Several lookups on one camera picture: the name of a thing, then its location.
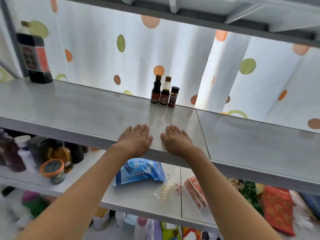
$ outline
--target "orange lid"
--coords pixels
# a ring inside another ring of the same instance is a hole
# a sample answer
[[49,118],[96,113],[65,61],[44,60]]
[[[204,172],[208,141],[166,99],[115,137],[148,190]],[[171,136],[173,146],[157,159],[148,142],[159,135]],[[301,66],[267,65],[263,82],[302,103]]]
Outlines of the orange lid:
[[39,171],[43,176],[50,178],[61,173],[63,169],[64,162],[61,159],[50,159],[40,166]]

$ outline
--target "left hand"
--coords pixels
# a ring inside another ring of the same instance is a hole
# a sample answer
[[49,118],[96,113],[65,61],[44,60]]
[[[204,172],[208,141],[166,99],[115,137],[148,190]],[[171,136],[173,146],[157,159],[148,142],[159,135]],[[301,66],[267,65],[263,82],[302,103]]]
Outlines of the left hand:
[[130,158],[141,157],[152,143],[153,136],[149,136],[149,126],[137,124],[133,129],[129,126],[119,137],[116,145],[129,153]]

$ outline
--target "hand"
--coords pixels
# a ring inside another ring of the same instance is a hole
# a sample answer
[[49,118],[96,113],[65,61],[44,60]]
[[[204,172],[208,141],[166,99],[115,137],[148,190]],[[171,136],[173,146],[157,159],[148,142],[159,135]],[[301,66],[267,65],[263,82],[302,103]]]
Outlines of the hand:
[[153,136],[149,136],[149,126],[137,124],[133,129],[129,126],[115,144],[129,153],[130,158],[141,157],[151,145]]
[[173,125],[167,126],[165,133],[161,134],[161,139],[168,152],[181,157],[185,157],[187,151],[196,147],[185,130],[180,131]]

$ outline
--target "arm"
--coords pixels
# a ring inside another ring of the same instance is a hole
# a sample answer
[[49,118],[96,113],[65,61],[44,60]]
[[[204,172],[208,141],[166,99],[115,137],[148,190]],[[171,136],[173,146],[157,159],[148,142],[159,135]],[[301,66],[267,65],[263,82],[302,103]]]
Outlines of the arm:
[[120,168],[150,147],[152,136],[145,124],[128,127],[118,142],[53,204],[41,213],[17,240],[82,239],[101,199]]
[[161,134],[166,149],[183,157],[197,177],[211,213],[225,240],[281,240],[277,232],[193,145],[187,133],[167,126]]

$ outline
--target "finger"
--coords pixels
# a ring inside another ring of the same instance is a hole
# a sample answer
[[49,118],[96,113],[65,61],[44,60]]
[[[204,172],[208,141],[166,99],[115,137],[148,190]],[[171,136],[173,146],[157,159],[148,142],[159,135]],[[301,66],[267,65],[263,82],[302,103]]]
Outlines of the finger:
[[138,133],[142,133],[145,129],[146,129],[147,125],[146,124],[143,124],[138,130],[137,132]]
[[179,134],[182,134],[181,130],[178,128],[178,126],[174,126],[174,128],[176,129],[176,131],[179,133]]
[[169,125],[167,125],[167,128],[165,129],[165,133],[166,133],[168,136],[173,134],[173,132],[172,132],[172,130],[170,129],[170,126],[169,126]]
[[174,133],[174,134],[178,134],[178,132],[176,131],[176,129],[174,128],[174,125],[170,125],[170,129],[171,129],[171,131],[172,131],[172,133]]
[[140,128],[140,124],[137,124],[133,129],[132,132],[136,132]]
[[169,137],[165,133],[161,133],[160,138],[163,141],[163,143],[169,139]]
[[147,137],[147,136],[149,135],[149,131],[150,131],[150,127],[147,126],[147,127],[144,129],[144,131],[142,132],[142,134],[143,134],[145,137]]
[[124,132],[129,133],[131,131],[131,129],[132,129],[132,126],[130,125]]
[[187,136],[187,137],[189,137],[188,134],[186,133],[186,131],[185,131],[184,129],[182,130],[182,134],[185,135],[185,136]]
[[149,147],[150,147],[150,145],[151,145],[151,143],[152,143],[152,140],[153,140],[153,136],[148,136],[148,137],[146,138],[146,142],[147,142],[147,144],[148,144]]

